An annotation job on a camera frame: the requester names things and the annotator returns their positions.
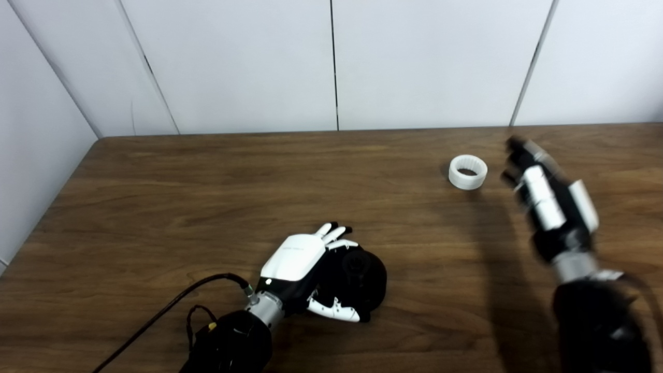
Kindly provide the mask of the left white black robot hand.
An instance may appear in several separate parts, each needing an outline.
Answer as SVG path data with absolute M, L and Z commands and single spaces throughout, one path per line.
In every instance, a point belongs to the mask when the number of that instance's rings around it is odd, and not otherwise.
M 350 323 L 367 321 L 364 312 L 342 302 L 339 296 L 332 296 L 327 304 L 317 299 L 321 283 L 331 278 L 332 265 L 343 254 L 361 248 L 359 243 L 343 238 L 350 232 L 350 227 L 328 222 L 314 233 L 288 236 L 263 265 L 246 311 L 269 329 L 285 317 L 305 311 Z

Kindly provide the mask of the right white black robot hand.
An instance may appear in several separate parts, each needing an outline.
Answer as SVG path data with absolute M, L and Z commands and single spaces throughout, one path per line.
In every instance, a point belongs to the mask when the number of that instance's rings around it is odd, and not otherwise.
M 541 259 L 551 264 L 562 253 L 593 252 L 598 215 L 583 182 L 567 179 L 533 141 L 511 136 L 506 146 L 507 167 L 500 177 L 526 211 Z

